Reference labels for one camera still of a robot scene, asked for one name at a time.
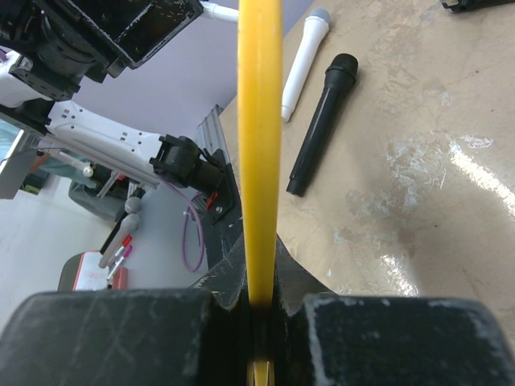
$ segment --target microphone head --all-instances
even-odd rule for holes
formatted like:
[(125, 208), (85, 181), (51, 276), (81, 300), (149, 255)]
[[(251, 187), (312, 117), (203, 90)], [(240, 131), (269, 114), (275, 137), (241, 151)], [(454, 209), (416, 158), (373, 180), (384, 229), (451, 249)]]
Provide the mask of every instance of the microphone head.
[(311, 13), (309, 14), (308, 18), (310, 18), (312, 16), (315, 16), (316, 18), (321, 18), (327, 24), (329, 24), (329, 22), (331, 21), (331, 17), (329, 16), (329, 12), (325, 8), (321, 8), (321, 7), (314, 8), (311, 11)]
[(339, 70), (347, 72), (350, 76), (356, 79), (357, 67), (357, 59), (354, 56), (349, 54), (338, 54), (337, 56), (335, 56), (335, 59), (332, 60), (332, 63), (327, 69), (327, 71)]

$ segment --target beige tabletop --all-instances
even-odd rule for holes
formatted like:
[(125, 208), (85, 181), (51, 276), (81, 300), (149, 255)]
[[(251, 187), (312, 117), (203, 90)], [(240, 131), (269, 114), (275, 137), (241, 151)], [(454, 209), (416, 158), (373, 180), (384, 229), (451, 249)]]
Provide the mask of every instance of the beige tabletop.
[[(479, 299), (515, 342), (515, 4), (315, 0), (323, 41), (283, 126), (278, 234), (338, 294)], [(284, 41), (284, 79), (303, 19)], [(358, 82), (304, 198), (286, 193), (341, 52)], [(222, 114), (238, 172), (237, 107)]]

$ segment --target microphone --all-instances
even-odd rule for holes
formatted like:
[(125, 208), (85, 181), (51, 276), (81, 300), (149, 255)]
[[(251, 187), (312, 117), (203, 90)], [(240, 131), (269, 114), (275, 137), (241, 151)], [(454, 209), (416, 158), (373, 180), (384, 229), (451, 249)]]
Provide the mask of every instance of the microphone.
[(320, 42), (329, 31), (329, 12), (324, 8), (315, 8), (304, 22), (303, 39), (295, 56), (290, 75), (282, 92), (281, 116), (284, 122), (290, 120), (295, 110), (300, 92), (306, 82), (307, 73), (315, 58)]
[(299, 156), (290, 174), (286, 191), (303, 197), (322, 159), (331, 137), (341, 101), (356, 83), (357, 59), (349, 54), (339, 54), (325, 72), (322, 96), (307, 131)]

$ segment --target yellow stick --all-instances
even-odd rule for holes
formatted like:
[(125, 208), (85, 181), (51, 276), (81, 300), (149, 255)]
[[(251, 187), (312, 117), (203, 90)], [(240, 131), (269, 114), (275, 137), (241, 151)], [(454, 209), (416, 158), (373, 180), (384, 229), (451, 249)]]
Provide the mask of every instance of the yellow stick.
[[(281, 150), (282, 2), (240, 0), (238, 142), (245, 258), (251, 307), (266, 308), (274, 290)], [(254, 366), (266, 384), (265, 363)]]

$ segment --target gray wall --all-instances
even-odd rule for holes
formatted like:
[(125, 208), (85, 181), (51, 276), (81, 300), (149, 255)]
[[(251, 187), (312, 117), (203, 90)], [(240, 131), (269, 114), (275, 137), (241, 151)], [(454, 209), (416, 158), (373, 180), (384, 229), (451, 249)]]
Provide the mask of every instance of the gray wall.
[[(221, 0), (237, 8), (235, 0)], [(284, 0), (288, 32), (312, 0)], [(104, 84), (84, 80), (74, 101), (105, 117), (156, 133), (192, 134), (236, 95), (237, 25), (199, 18), (137, 70)]]

